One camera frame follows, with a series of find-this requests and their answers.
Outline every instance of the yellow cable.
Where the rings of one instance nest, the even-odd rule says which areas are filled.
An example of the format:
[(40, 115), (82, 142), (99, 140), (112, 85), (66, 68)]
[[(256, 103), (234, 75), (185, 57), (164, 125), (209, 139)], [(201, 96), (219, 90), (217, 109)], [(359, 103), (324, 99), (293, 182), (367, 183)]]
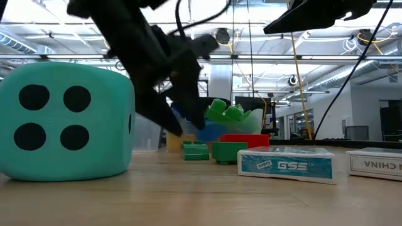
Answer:
[(384, 55), (384, 53), (382, 53), (382, 51), (378, 48), (377, 44), (374, 43), (374, 46), (375, 46), (376, 49), (378, 50), (379, 54)]
[(107, 44), (106, 39), (103, 39), (103, 42), (105, 43), (106, 48), (107, 48), (108, 50), (110, 50), (111, 47)]
[[(250, 84), (249, 80), (247, 80), (247, 78), (246, 78), (246, 76), (244, 74), (243, 74), (243, 77), (246, 79), (246, 82), (250, 85), (250, 87), (252, 87), (252, 85)], [(266, 124), (265, 120), (266, 120), (266, 106), (267, 106), (267, 104), (266, 104), (266, 101), (264, 100), (264, 98), (262, 98), (259, 93), (256, 92), (256, 94), (257, 94), (257, 96), (259, 96), (259, 98), (261, 98), (261, 100), (263, 100), (264, 105), (265, 105), (264, 115), (263, 115), (263, 125), (261, 126), (261, 129), (264, 129), (264, 126)]]
[[(384, 55), (384, 53), (380, 50), (380, 48), (377, 46), (377, 44), (374, 43), (374, 46), (376, 47), (376, 49), (378, 50), (379, 54)], [(392, 63), (390, 63), (391, 67), (395, 70), (395, 72), (398, 72), (399, 69), (396, 68), (396, 66), (394, 66)]]
[[(218, 41), (218, 44), (220, 44), (220, 45), (222, 45), (222, 46), (228, 46), (229, 47), (229, 49), (231, 50), (231, 53), (233, 54), (233, 48), (232, 48), (232, 45), (233, 44), (235, 44), (235, 43), (237, 43), (239, 41), (239, 33), (236, 33), (236, 40), (235, 40), (235, 42), (233, 42), (233, 43), (229, 43), (229, 44), (222, 44), (222, 43), (219, 43)], [(241, 73), (242, 73), (242, 75), (243, 75), (243, 77), (244, 77), (244, 79), (246, 79), (246, 82), (249, 84), (249, 86), (250, 87), (252, 87), (252, 85), (250, 84), (250, 82), (249, 82), (249, 80), (247, 80), (247, 78), (246, 78), (246, 76), (244, 75), (244, 73), (241, 71)], [(261, 98), (261, 100), (263, 100), (263, 102), (264, 102), (264, 105), (265, 105), (265, 108), (264, 108), (264, 115), (263, 115), (263, 125), (261, 126), (261, 129), (264, 129), (264, 122), (265, 122), (265, 120), (266, 120), (266, 107), (267, 107), (267, 104), (266, 104), (266, 101), (264, 100), (264, 98), (262, 98), (257, 92), (256, 92), (256, 94), (257, 94), (257, 96), (259, 96), (259, 98)]]
[[(241, 74), (243, 75), (244, 79), (246, 79), (246, 82), (249, 84), (250, 87), (252, 87), (252, 85), (250, 84), (249, 80), (246, 78), (246, 76), (244, 75), (243, 71), (241, 70), (241, 68), (240, 68), (239, 64), (237, 63), (237, 61), (236, 61), (236, 65), (239, 68), (239, 70), (240, 70)], [(266, 107), (267, 107), (267, 104), (266, 104), (266, 101), (264, 100), (264, 98), (262, 98), (259, 93), (256, 92), (256, 94), (257, 94), (257, 96), (259, 96), (259, 98), (261, 98), (261, 100), (263, 100), (264, 105), (265, 105), (265, 107), (264, 107), (264, 115), (263, 115), (263, 125), (261, 126), (261, 129), (264, 129), (264, 126), (265, 126), (265, 123), (266, 123), (265, 120), (266, 120)]]
[(233, 43), (223, 44), (223, 43), (220, 43), (220, 42), (218, 42), (218, 41), (216, 41), (216, 42), (218, 42), (218, 44), (220, 44), (221, 46), (228, 46), (229, 49), (231, 50), (232, 55), (233, 55), (233, 48), (232, 48), (232, 45), (235, 44), (235, 43), (237, 43), (237, 42), (239, 41), (238, 38), (239, 38), (239, 33), (236, 33), (236, 41), (234, 41)]
[(294, 58), (295, 58), (295, 65), (296, 65), (296, 72), (297, 72), (297, 80), (298, 80), (299, 89), (300, 89), (301, 105), (303, 106), (303, 113), (304, 113), (304, 119), (305, 119), (305, 121), (306, 121), (307, 132), (308, 132), (308, 138), (309, 138), (310, 140), (312, 140), (312, 139), (313, 139), (313, 137), (312, 137), (312, 132), (311, 132), (311, 130), (310, 130), (310, 125), (309, 125), (309, 123), (308, 123), (308, 117), (307, 117), (306, 106), (305, 106), (305, 104), (304, 104), (303, 87), (302, 87), (302, 81), (300, 80), (300, 72), (299, 72), (299, 64), (298, 64), (298, 61), (297, 61), (295, 39), (294, 39), (294, 37), (293, 37), (293, 33), (290, 33), (290, 34), (291, 34), (291, 44), (292, 44), (292, 47), (293, 47), (293, 56), (294, 56)]
[[(391, 37), (392, 37), (392, 33), (394, 32), (394, 28), (392, 28), (392, 30), (391, 30), (391, 34), (389, 35), (389, 37), (388, 38), (386, 38), (386, 39), (383, 39), (383, 40), (379, 40), (379, 41), (373, 41), (372, 43), (382, 43), (383, 41), (386, 41), (386, 40), (389, 40)], [(369, 42), (369, 40), (365, 40), (365, 39), (362, 39), (362, 38), (360, 38), (360, 35), (361, 35), (362, 33), (359, 33), (359, 34), (357, 34), (357, 38), (358, 39), (360, 39), (360, 40), (362, 40), (362, 41), (365, 41), (366, 43), (368, 43)]]

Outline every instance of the table surface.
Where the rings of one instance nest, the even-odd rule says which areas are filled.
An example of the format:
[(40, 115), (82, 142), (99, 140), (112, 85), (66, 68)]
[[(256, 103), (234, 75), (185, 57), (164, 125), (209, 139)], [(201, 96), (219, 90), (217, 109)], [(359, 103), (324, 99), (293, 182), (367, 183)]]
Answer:
[(236, 166), (136, 153), (129, 170), (90, 181), (0, 175), (0, 225), (402, 225), (402, 182), (347, 176), (339, 185), (237, 176)]

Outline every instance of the yellow block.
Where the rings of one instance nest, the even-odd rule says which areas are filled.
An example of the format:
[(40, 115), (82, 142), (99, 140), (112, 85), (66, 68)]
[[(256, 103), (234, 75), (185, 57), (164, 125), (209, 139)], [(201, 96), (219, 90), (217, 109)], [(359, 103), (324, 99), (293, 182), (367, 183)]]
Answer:
[(166, 132), (166, 148), (169, 152), (178, 153), (182, 149), (183, 141), (195, 141), (194, 134), (175, 136), (170, 132)]

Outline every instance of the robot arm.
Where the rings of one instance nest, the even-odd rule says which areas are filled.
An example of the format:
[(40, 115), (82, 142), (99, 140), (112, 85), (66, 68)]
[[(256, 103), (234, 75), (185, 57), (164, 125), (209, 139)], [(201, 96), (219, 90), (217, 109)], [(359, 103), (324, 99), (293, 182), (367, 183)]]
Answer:
[[(205, 126), (198, 96), (198, 58), (209, 59), (219, 47), (215, 38), (203, 35), (191, 40), (165, 35), (150, 26), (140, 8), (155, 9), (166, 0), (73, 0), (67, 13), (91, 17), (111, 46), (110, 57), (118, 57), (130, 74), (136, 96), (136, 112), (179, 136), (182, 129), (166, 96), (178, 102), (198, 129)], [(169, 78), (172, 88), (158, 94), (154, 86)]]
[[(140, 8), (149, 6), (156, 9), (165, 1), (71, 0), (67, 13), (94, 20), (111, 46), (108, 54), (110, 57), (118, 57), (130, 74), (136, 95), (136, 112), (179, 136), (182, 129), (166, 103), (166, 96), (180, 105), (197, 129), (203, 129), (205, 122), (197, 87), (201, 67), (197, 59), (208, 60), (219, 45), (211, 35), (192, 40), (166, 35), (159, 27), (150, 26)], [(228, 0), (222, 13), (231, 2)], [(328, 28), (348, 12), (352, 12), (349, 19), (367, 14), (375, 2), (292, 0), (290, 9), (268, 25), (264, 32), (287, 33)], [(162, 94), (157, 93), (153, 87), (167, 78), (172, 88)]]

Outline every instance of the red block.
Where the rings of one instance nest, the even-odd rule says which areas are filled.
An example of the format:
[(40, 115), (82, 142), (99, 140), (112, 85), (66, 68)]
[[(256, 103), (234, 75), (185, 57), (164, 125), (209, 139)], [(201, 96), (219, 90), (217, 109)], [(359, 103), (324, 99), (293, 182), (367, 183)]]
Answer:
[(220, 142), (246, 142), (248, 148), (268, 147), (269, 134), (226, 134), (220, 137)]

